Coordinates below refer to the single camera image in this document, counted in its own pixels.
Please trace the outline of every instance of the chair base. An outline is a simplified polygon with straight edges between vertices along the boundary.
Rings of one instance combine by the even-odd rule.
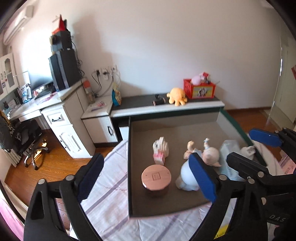
[[[32,164],[34,166],[34,169],[37,171],[39,169],[39,167],[37,166],[36,162],[35,162],[35,155],[37,154],[38,151],[40,151],[39,154],[41,154],[42,150],[46,151],[46,153],[49,153],[50,150],[48,149],[48,147],[46,147],[46,140],[42,139],[41,140],[41,147],[38,147],[40,142],[37,143],[32,143],[29,148],[24,152],[24,155],[26,155],[25,158],[25,167],[28,167],[29,164],[27,163],[27,160],[32,156]]]

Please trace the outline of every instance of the black speaker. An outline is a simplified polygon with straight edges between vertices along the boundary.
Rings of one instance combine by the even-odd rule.
[[[59,70],[66,88],[71,87],[80,80],[80,72],[73,49],[57,51],[56,53]]]
[[[69,31],[59,31],[50,37],[52,52],[72,49],[71,33]]]
[[[49,67],[52,73],[52,79],[54,81],[54,86],[57,91],[61,91],[65,89],[65,85],[63,82],[62,74],[59,70],[59,62],[57,59],[57,55],[52,55],[49,59]]]

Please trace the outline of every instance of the cabinet door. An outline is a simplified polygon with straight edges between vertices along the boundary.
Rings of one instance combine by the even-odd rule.
[[[83,123],[94,143],[117,142],[111,118],[103,116],[83,120]]]
[[[15,67],[13,63],[12,53],[1,58],[2,73],[5,80],[7,92],[10,93],[18,88],[18,82],[15,76]]]
[[[6,82],[4,79],[3,72],[0,72],[0,100],[2,100],[5,96],[7,96]]]
[[[52,127],[61,145],[73,158],[91,158],[72,125]]]

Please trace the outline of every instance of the pink round container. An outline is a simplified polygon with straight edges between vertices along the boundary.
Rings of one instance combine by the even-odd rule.
[[[170,171],[162,165],[151,165],[142,173],[142,184],[151,196],[162,196],[167,193],[171,180]]]

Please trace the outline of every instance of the orange octopus plush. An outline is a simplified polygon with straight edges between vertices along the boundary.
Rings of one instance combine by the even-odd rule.
[[[170,104],[175,103],[175,106],[185,105],[187,98],[185,97],[185,92],[181,88],[173,88],[170,93],[167,93],[167,97],[170,99],[168,102]]]

